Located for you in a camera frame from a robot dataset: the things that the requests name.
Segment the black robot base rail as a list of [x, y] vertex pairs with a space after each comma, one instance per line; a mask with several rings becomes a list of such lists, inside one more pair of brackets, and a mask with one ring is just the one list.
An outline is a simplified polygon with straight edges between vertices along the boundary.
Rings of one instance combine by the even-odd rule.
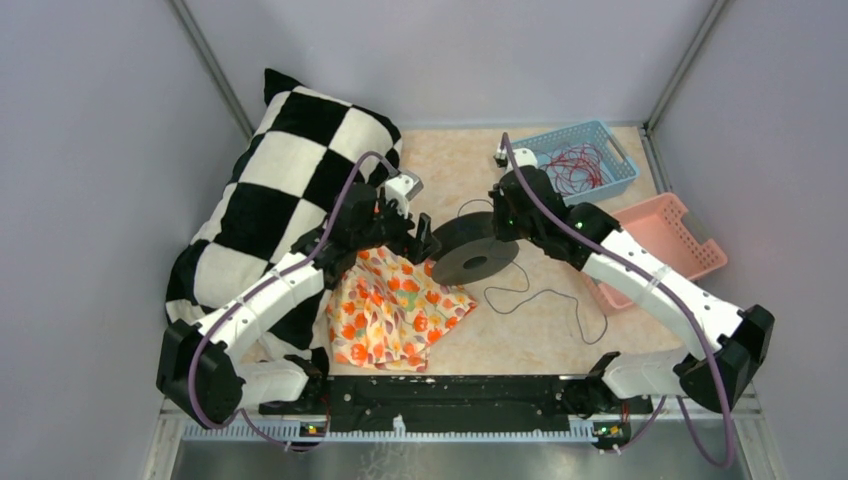
[[563, 432], [595, 415], [649, 414], [650, 400], [617, 398], [598, 379], [569, 375], [331, 376], [306, 399], [260, 406], [262, 415], [317, 415], [330, 430], [412, 433]]

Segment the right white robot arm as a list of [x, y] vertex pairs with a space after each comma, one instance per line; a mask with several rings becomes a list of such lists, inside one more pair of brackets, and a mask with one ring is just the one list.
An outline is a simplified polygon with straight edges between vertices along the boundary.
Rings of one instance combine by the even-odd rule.
[[764, 363], [774, 315], [738, 307], [700, 288], [640, 245], [592, 203], [568, 206], [538, 168], [505, 173], [492, 187], [500, 240], [524, 239], [554, 260], [612, 286], [658, 320], [682, 347], [647, 354], [610, 353], [586, 385], [589, 404], [612, 412], [627, 398], [671, 395], [716, 413], [733, 409]]

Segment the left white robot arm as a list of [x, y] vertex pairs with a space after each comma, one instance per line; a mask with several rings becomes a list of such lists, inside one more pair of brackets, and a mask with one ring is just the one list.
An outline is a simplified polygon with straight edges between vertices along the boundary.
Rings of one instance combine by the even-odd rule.
[[309, 350], [239, 362], [284, 316], [337, 284], [359, 252], [385, 246], [413, 264], [433, 254], [439, 242], [430, 217], [409, 211], [422, 188], [420, 179], [404, 173], [379, 187], [344, 186], [326, 220], [245, 292], [192, 324], [178, 320], [165, 330], [157, 389], [207, 429], [222, 428], [239, 410], [261, 404], [314, 410], [326, 376]]

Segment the dark grey cable spool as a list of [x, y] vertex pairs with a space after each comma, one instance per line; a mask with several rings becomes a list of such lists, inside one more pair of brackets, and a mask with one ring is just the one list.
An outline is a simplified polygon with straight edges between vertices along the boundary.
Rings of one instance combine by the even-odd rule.
[[457, 216], [433, 231], [440, 249], [430, 256], [433, 281], [457, 286], [489, 278], [509, 266], [518, 256], [516, 241], [495, 237], [494, 214], [473, 212]]

